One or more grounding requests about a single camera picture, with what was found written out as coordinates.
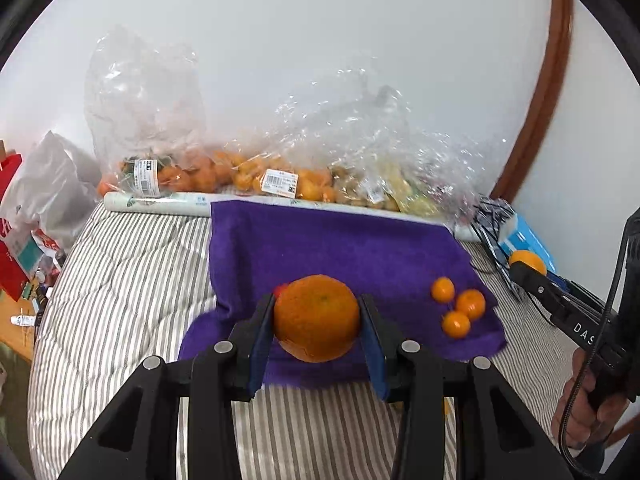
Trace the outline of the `person's right hand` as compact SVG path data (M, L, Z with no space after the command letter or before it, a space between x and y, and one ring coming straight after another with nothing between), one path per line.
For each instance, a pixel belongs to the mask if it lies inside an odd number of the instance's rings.
M574 351L573 374L564 386L551 423L552 436L557 441L560 440L559 432L564 408L585 358L586 352L581 348ZM596 378L588 370L577 393L566 427L566 444L574 450L581 450L586 444L605 440L629 406L629 401L624 396L614 394L607 398L597 411L593 411L588 402L588 393L595 386Z

